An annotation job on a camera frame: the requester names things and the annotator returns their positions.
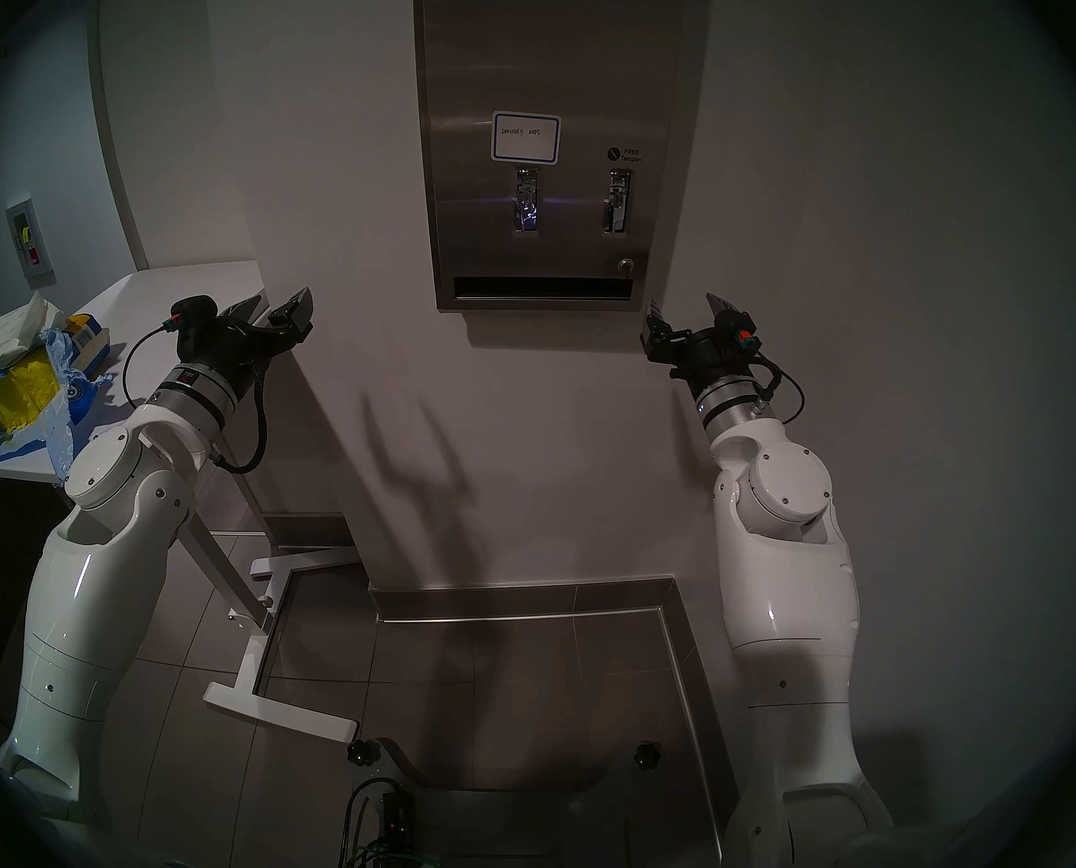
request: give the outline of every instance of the black knob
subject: black knob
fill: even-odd
[[[372,765],[381,758],[381,746],[377,740],[354,740],[345,749],[344,756],[354,765]]]
[[[639,743],[638,749],[634,751],[634,762],[640,769],[656,769],[662,758],[663,755],[657,746],[652,743]]]

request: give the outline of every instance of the floor tile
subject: floor tile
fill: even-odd
[[[600,774],[631,758],[639,740],[662,752],[657,787],[633,807],[632,867],[718,865],[703,777],[671,671],[627,672],[583,682],[589,752]]]
[[[224,538],[226,536],[222,535],[216,539],[223,542]],[[252,581],[249,578],[249,570],[253,560],[269,556],[268,538],[259,535],[242,535],[232,541],[229,563],[237,572],[240,572],[240,577],[249,582],[253,593],[260,596],[268,587],[268,581]],[[218,592],[213,592],[197,626],[197,632],[192,639],[185,666],[212,671],[240,670],[240,660],[244,657],[245,644],[249,643],[249,628],[243,628],[240,623],[229,618],[229,606]]]
[[[442,684],[473,680],[473,625],[467,622],[377,625],[374,682]]]
[[[291,702],[294,707],[315,709],[328,715],[340,715],[360,722],[366,709],[365,682],[317,682],[305,678],[270,678],[265,686],[271,700]]]
[[[369,678],[377,613],[359,566],[297,573],[268,671],[274,678],[363,682]]]
[[[475,785],[572,791],[587,781],[577,678],[476,685]]]
[[[147,774],[181,669],[137,659],[112,697],[100,744],[100,783],[116,833],[137,837]]]
[[[574,620],[513,620],[469,624],[477,684],[578,678]]]
[[[274,678],[269,698],[359,717],[366,684]],[[337,864],[350,796],[344,748],[286,728],[257,727],[237,812],[233,868]]]
[[[140,842],[195,868],[226,868],[254,722],[213,709],[209,682],[226,672],[183,669],[147,779]]]
[[[422,782],[473,783],[473,684],[369,685],[363,738],[390,738]]]
[[[211,531],[264,531],[228,472],[206,463],[196,490],[197,513]]]
[[[216,541],[225,553],[236,543],[235,538],[226,536],[217,537]],[[170,666],[184,666],[211,593],[213,585],[184,545],[179,542],[173,544],[169,549],[164,587],[160,587],[153,621],[147,626],[147,634],[144,635],[144,642],[140,645],[137,657],[165,661]]]
[[[582,678],[669,669],[666,638],[655,610],[574,616]]]

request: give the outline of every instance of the cable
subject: cable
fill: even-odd
[[[145,341],[147,341],[147,339],[151,339],[157,332],[168,332],[168,327],[158,326],[152,332],[148,332],[146,336],[140,339],[140,341],[138,341],[134,345],[131,346],[131,351],[128,352],[128,356],[125,357],[124,359],[124,372],[121,373],[121,388],[124,388],[124,397],[128,401],[128,407],[133,410],[137,409],[137,405],[132,402],[131,396],[128,393],[128,361],[131,360],[131,356],[137,353],[137,348],[143,345]]]
[[[790,374],[788,374],[787,370],[780,370],[779,372],[781,372],[787,378],[787,381],[790,382],[792,385],[794,385],[794,389],[799,393],[799,409],[794,411],[794,414],[792,414],[791,417],[788,417],[788,419],[783,419],[783,425],[785,426],[788,423],[790,423],[792,419],[794,419],[801,413],[803,413],[803,409],[807,407],[807,396],[803,394],[803,388],[801,388],[799,383],[792,380]]]
[[[265,361],[253,364],[253,400],[257,403],[257,450],[253,452],[252,459],[242,467],[233,467],[220,454],[213,457],[213,463],[222,470],[231,472],[233,475],[244,475],[252,472],[260,465],[265,456],[265,444],[268,442],[268,424],[265,422],[265,370],[268,365]]]
[[[791,423],[793,419],[796,419],[798,415],[803,413],[803,409],[807,407],[807,396],[803,394],[803,386],[791,378],[790,372],[779,367],[778,364],[774,364],[773,361],[764,357],[763,352],[758,352],[755,356],[758,357],[756,361],[758,364],[761,364],[761,366],[771,371],[770,382],[768,382],[767,387],[760,393],[760,397],[763,397],[763,399],[765,399],[767,403],[770,402],[770,396],[775,394],[775,389],[778,388],[778,383],[780,380],[785,379],[788,382],[794,385],[794,389],[799,393],[799,409],[794,411],[794,413],[792,413],[790,417],[783,419],[783,425],[785,426],[788,423]]]
[[[366,819],[367,806],[369,806],[368,796],[360,801],[360,809],[357,812],[357,826],[353,828],[353,844],[350,846],[350,853],[352,853],[352,856],[350,857],[351,862],[357,856],[357,841],[360,838],[360,823]]]
[[[385,781],[385,783],[387,783],[387,785],[391,785],[391,787],[395,791],[401,789],[400,787],[398,787],[397,781],[393,780],[392,778],[370,778],[369,780],[358,783],[358,785],[353,788],[353,793],[350,795],[350,801],[345,803],[344,807],[344,829],[341,831],[341,853],[337,857],[337,868],[344,868],[345,864],[344,848],[345,844],[350,841],[350,813],[353,811],[353,803],[356,802],[357,800],[357,794],[360,793],[363,789],[366,789],[366,787],[368,787],[368,785],[371,785],[371,783],[378,783],[379,781]]]
[[[362,856],[362,862],[359,863],[356,862],[358,855]],[[368,865],[370,856],[381,856],[382,859],[398,859],[399,862],[413,863],[415,865],[424,865],[428,866],[429,868],[442,868],[442,866],[439,863],[434,862],[434,859],[427,859],[426,856],[423,855],[415,855],[413,853],[391,853],[387,849],[384,838],[381,837],[378,837],[376,840],[368,843],[367,845],[363,845],[357,851],[356,855],[354,855],[352,859],[345,863],[344,868],[353,868],[354,866],[357,866],[357,868],[359,868],[360,866]]]

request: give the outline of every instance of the white table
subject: white table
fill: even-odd
[[[263,291],[255,260],[226,264],[195,264],[192,267],[160,267],[143,270],[117,281],[76,314],[91,314],[110,330],[107,372],[116,378],[96,395],[84,423],[109,426],[130,412],[121,388],[121,370],[128,350],[145,332],[152,332],[169,316],[169,308],[189,295],[210,295],[220,310]],[[176,337],[153,336],[145,341],[128,368],[128,393],[132,400],[155,392],[176,364]],[[46,449],[31,451],[0,463],[0,478],[58,484]]]

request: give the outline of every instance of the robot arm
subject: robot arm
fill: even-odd
[[[651,302],[641,343],[686,381],[722,470],[713,499],[723,621],[753,738],[725,862],[829,865],[855,836],[891,824],[851,743],[851,558],[827,468],[788,440],[769,407],[790,378],[761,354],[748,314],[707,298],[714,324],[699,332],[674,331]],[[760,365],[766,386],[752,373]]]
[[[249,323],[256,301],[220,315],[207,295],[173,304],[164,328],[179,331],[181,364],[146,403],[95,437],[71,465],[65,490],[76,506],[48,536],[36,568],[16,718],[0,749],[1,769],[31,789],[52,817],[108,824],[98,789],[100,734],[113,692],[147,631],[168,550],[182,538],[189,551],[207,544],[220,553],[193,509],[197,474],[251,385],[261,410],[269,360],[312,329],[309,289],[264,325]],[[263,414],[260,422],[250,465],[214,461],[230,471],[259,463]],[[271,614],[231,566],[221,567],[217,561],[214,584],[249,622],[264,627]]]

